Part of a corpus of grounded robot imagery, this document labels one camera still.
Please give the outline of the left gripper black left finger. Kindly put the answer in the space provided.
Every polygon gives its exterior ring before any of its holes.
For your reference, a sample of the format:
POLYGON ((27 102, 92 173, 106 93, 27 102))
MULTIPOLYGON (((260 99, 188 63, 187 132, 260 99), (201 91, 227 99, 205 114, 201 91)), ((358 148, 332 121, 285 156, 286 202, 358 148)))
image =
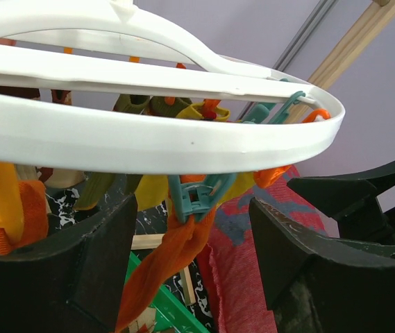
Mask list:
POLYGON ((129 196, 0 256, 0 332, 113 332, 136 215, 129 196))

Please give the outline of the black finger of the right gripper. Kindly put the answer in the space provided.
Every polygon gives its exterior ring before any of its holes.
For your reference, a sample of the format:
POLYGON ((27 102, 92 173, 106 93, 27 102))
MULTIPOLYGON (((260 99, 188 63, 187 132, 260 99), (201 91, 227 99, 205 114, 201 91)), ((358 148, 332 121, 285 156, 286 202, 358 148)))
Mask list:
POLYGON ((292 178, 287 186, 334 219, 341 238, 395 245, 395 207, 384 212, 378 201, 395 186, 395 160, 359 173, 292 178))

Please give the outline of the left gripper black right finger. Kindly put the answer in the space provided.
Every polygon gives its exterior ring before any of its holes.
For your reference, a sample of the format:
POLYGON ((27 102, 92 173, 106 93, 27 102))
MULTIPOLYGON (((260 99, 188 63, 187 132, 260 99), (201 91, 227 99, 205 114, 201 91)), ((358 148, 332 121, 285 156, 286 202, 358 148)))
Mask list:
POLYGON ((279 332, 395 332, 395 246, 330 238, 253 199, 255 212, 295 262, 280 283, 260 270, 279 332))

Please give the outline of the white round clip hanger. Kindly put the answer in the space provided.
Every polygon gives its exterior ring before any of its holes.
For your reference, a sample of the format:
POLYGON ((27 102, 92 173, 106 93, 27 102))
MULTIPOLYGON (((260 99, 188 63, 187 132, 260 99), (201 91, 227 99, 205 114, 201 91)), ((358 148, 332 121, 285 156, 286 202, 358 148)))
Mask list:
POLYGON ((0 161, 230 173, 314 157, 344 106, 132 1, 0 1, 0 161))

